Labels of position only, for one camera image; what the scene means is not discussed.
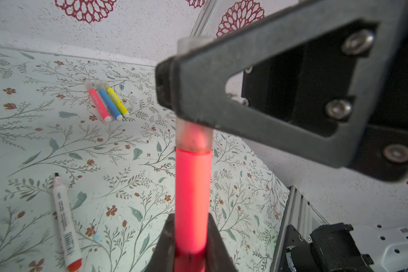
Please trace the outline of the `pink highlighter pen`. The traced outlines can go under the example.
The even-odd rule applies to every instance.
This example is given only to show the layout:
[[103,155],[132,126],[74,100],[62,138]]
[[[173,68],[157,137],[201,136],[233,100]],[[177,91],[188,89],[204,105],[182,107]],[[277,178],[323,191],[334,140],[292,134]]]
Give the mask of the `pink highlighter pen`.
[[87,91],[89,92],[90,98],[92,99],[96,109],[100,113],[100,115],[102,117],[102,120],[105,121],[105,122],[111,122],[112,117],[108,113],[106,107],[104,106],[103,102],[101,101],[101,98],[97,94],[97,91],[94,89],[94,86],[92,85],[92,83],[88,79],[85,79],[83,81],[83,84],[85,85]]

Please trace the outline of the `blue highlighter pen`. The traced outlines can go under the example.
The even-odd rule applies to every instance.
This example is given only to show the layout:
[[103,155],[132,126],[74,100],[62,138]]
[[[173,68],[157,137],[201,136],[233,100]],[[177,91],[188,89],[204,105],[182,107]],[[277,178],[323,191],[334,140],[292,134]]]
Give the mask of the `blue highlighter pen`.
[[98,90],[100,96],[102,97],[104,103],[110,110],[110,113],[112,117],[114,117],[115,120],[122,121],[123,115],[120,113],[119,109],[113,102],[113,100],[110,98],[106,90],[102,87],[100,82],[95,82],[95,87]]

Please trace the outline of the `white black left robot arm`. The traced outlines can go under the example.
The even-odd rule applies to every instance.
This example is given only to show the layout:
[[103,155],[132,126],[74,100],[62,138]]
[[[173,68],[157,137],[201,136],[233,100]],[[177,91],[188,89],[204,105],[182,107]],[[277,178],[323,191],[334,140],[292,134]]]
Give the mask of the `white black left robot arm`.
[[[169,215],[147,272],[238,272],[209,219],[203,256],[176,259],[174,219]],[[408,269],[408,219],[370,226],[324,224],[310,240],[289,224],[281,231],[272,272],[403,272]]]

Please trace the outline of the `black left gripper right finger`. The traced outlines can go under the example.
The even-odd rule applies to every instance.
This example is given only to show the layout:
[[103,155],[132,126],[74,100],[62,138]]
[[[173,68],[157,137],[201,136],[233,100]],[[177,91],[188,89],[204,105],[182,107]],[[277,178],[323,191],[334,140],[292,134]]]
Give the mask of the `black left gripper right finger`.
[[230,259],[213,216],[209,213],[206,241],[205,272],[237,272]]

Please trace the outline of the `yellow highlighter pen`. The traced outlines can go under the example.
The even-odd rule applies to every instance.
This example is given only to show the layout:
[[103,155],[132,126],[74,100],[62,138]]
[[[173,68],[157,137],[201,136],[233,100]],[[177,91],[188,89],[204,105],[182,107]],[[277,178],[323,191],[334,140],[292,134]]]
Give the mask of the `yellow highlighter pen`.
[[112,99],[113,103],[115,106],[118,108],[120,113],[123,115],[123,117],[127,118],[129,117],[129,112],[127,108],[124,106],[124,104],[121,102],[113,88],[110,86],[110,84],[106,80],[102,80],[102,86],[108,93],[109,97]]

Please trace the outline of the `white red marker pen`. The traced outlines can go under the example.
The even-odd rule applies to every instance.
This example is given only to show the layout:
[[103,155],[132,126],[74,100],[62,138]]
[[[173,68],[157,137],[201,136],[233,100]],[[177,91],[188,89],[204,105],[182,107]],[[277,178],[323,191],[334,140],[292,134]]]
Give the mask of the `white red marker pen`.
[[56,208],[60,240],[65,266],[68,272],[78,272],[83,265],[83,258],[75,230],[67,187],[58,173],[54,174],[53,198]]

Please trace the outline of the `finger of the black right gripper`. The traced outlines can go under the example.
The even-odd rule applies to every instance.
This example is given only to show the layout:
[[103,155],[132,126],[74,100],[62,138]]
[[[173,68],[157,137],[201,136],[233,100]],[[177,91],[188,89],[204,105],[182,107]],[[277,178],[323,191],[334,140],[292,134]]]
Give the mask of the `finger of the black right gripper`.
[[155,70],[161,106],[381,181],[408,176],[408,1],[306,1]]

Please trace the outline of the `pink highlighter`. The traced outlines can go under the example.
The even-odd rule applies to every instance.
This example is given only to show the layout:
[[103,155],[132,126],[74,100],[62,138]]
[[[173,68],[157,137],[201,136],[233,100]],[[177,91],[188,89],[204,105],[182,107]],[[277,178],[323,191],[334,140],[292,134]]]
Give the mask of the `pink highlighter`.
[[193,153],[175,148],[176,272],[205,270],[212,150]]

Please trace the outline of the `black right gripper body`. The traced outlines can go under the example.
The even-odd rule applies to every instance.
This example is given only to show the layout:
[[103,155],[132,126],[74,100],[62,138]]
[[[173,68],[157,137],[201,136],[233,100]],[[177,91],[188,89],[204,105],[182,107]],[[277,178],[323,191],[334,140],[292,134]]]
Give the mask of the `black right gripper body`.
[[[244,74],[241,94],[251,108],[331,136],[339,121],[326,114],[325,106],[339,99],[357,101],[348,90],[356,64],[368,57],[368,52],[345,55],[342,45],[358,31],[377,28],[376,23],[357,20],[271,57]],[[408,30],[369,123],[408,130]]]

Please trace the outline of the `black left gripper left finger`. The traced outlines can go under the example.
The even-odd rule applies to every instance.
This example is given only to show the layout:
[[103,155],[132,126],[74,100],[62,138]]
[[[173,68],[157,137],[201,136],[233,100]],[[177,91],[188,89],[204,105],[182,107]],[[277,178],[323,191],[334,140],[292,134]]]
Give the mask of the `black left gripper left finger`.
[[175,215],[170,214],[165,221],[155,251],[145,268],[145,272],[173,272],[175,252]]

